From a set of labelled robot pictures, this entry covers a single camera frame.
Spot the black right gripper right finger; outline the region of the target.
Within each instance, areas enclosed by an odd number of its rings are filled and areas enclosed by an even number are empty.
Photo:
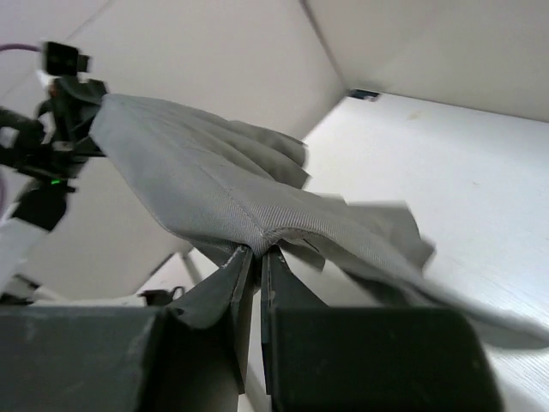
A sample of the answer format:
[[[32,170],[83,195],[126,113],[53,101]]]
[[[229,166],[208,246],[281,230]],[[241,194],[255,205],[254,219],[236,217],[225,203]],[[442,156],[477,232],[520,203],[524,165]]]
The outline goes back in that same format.
[[[280,251],[262,259],[262,356],[275,411],[501,411],[472,326],[437,308],[332,307]]]

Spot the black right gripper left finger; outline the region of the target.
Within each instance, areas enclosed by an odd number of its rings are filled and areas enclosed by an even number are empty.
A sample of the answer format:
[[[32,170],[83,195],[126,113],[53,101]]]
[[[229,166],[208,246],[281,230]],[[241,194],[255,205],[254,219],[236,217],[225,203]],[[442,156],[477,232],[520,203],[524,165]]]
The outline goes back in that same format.
[[[165,306],[5,306],[1,408],[234,411],[253,288],[253,254],[240,247]]]

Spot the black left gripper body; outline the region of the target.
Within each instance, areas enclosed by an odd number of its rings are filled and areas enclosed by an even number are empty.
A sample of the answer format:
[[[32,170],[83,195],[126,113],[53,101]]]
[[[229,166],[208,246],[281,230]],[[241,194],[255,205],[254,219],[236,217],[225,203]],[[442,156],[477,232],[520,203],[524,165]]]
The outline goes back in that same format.
[[[46,41],[41,47],[41,69],[52,76],[45,87],[47,99],[37,109],[49,114],[53,131],[25,159],[25,174],[41,180],[69,180],[78,176],[87,160],[103,153],[89,136],[107,86],[96,79],[82,79],[91,58],[71,45]]]

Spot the grey pleated skirt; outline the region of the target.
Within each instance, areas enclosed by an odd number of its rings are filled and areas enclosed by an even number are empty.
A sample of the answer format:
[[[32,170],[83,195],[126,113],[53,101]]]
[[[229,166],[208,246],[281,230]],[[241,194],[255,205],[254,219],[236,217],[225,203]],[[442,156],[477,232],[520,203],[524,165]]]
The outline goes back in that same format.
[[[398,203],[347,203],[305,190],[291,136],[175,102],[108,94],[90,135],[150,215],[216,264],[240,245],[331,262],[382,305],[449,306],[490,345],[542,349],[548,329],[425,279],[434,245]]]

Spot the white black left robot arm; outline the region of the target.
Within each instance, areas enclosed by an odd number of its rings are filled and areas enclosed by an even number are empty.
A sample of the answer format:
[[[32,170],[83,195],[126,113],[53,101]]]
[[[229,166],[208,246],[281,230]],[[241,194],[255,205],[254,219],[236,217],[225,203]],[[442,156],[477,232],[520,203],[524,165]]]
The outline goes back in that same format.
[[[88,159],[103,155],[89,131],[107,89],[101,81],[80,79],[90,58],[71,45],[45,41],[1,49],[37,52],[46,93],[32,118],[1,109],[1,131],[12,133],[1,147],[1,164],[30,178],[1,218],[1,286],[6,288],[30,251],[63,219],[76,191],[71,181]]]

